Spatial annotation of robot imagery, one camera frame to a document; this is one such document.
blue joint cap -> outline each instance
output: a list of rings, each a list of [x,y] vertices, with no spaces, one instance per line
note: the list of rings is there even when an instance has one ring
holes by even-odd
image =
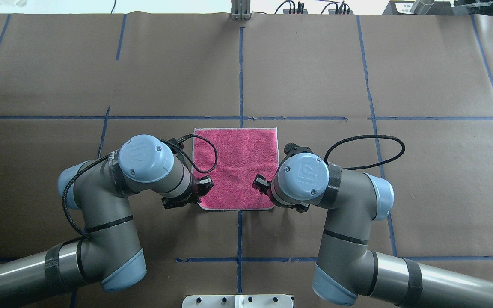
[[[153,183],[166,177],[174,166],[170,148],[150,135],[137,135],[119,150],[119,166],[131,180]]]
[[[325,273],[319,265],[315,264],[315,274],[313,275],[313,291],[317,296],[342,306],[352,306],[359,296],[344,288],[332,277]]]
[[[330,173],[323,160],[312,153],[285,160],[277,173],[282,192],[298,201],[315,199],[327,189]]]
[[[141,281],[146,272],[146,261],[143,257],[143,249],[141,249],[100,284],[105,292],[121,291]]]
[[[86,162],[88,162],[88,160],[78,165],[71,166],[70,168],[67,168],[66,170],[62,171],[60,177],[58,177],[58,181],[56,182],[56,186],[58,188],[58,194],[60,195],[60,197],[62,197],[62,195],[64,194],[64,189],[66,188],[66,185],[68,185],[72,177],[75,177],[75,175],[81,169],[81,166],[84,165]],[[66,201],[67,201],[66,204],[71,209],[79,209],[74,198],[74,185],[75,183],[73,183],[70,189],[68,190],[68,196],[66,197]]]
[[[365,174],[374,186],[374,191],[376,192],[376,199],[378,202],[378,209],[374,220],[383,220],[387,217],[387,215],[389,215],[389,211],[393,208],[393,202],[395,201],[393,187],[391,186],[391,183],[385,179],[374,177],[368,173]]]

white mounting plate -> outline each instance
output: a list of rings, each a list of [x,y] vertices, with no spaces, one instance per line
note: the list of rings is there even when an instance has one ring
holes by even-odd
[[[184,298],[182,308],[294,308],[293,298],[286,294],[188,296]]]

pink cloth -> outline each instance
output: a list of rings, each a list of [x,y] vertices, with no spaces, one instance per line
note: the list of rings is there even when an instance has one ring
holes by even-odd
[[[252,188],[257,173],[272,178],[279,166],[276,128],[208,128],[194,134],[210,140],[218,150],[218,166],[209,175],[214,187],[201,198],[206,210],[266,210],[273,204]],[[193,161],[199,169],[214,163],[214,151],[194,138]],[[193,171],[196,177],[203,174]]]

white label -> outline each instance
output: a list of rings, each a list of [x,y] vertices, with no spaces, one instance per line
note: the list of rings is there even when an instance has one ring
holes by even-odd
[[[395,6],[400,14],[413,14],[412,3],[395,3]]]

